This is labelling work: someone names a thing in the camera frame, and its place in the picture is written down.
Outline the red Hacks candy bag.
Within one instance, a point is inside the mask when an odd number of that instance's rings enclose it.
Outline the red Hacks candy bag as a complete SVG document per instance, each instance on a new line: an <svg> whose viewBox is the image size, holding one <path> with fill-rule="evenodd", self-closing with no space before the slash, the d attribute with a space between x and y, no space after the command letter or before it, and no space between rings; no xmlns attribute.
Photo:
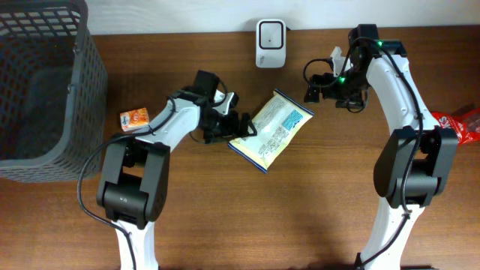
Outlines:
<svg viewBox="0 0 480 270"><path fill-rule="evenodd" d="M439 122L441 128L451 128L455 131L459 145L479 141L479 108L460 116L444 112L432 112L432 116Z"/></svg>

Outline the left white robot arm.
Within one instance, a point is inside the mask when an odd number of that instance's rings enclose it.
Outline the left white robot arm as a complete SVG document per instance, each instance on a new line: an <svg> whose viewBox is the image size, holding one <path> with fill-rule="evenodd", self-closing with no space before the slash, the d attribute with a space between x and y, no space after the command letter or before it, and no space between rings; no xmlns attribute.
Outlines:
<svg viewBox="0 0 480 270"><path fill-rule="evenodd" d="M96 201L115 228L122 269L159 267L155 221L167 198L171 152L185 136L199 128L210 144L257 135L251 116L234 110L238 95L218 91L223 84L216 74L198 70L193 84L171 94L149 124L102 145Z"/></svg>

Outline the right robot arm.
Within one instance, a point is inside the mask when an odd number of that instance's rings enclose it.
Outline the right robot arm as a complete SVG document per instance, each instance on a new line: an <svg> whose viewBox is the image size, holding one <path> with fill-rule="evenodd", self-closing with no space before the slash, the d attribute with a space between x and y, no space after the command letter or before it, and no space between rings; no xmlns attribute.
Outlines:
<svg viewBox="0 0 480 270"><path fill-rule="evenodd" d="M336 107L360 113L368 89L376 92L390 137L373 169L376 219L353 268L399 269L413 226L445 189L458 136L441 127L426 107L400 40L380 38L374 24L357 25L348 39L347 53L335 48L325 59L330 72L304 78L304 102L332 99Z"/></svg>

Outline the orange tissue pack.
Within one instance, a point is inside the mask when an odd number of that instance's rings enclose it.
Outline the orange tissue pack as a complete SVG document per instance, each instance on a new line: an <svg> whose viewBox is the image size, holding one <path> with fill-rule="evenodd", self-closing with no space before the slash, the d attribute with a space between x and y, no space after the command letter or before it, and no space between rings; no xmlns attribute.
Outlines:
<svg viewBox="0 0 480 270"><path fill-rule="evenodd" d="M137 130L145 127L150 122L148 110L146 108L122 112L119 117L121 129L123 131Z"/></svg>

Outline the yellow snack bag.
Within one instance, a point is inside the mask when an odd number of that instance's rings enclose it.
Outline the yellow snack bag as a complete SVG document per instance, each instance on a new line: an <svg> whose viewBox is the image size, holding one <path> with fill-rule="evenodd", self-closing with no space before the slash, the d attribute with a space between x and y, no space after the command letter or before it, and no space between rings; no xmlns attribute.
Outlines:
<svg viewBox="0 0 480 270"><path fill-rule="evenodd" d="M232 139L227 146L267 173L278 155L313 116L313 111L276 88L273 97L253 117L256 135Z"/></svg>

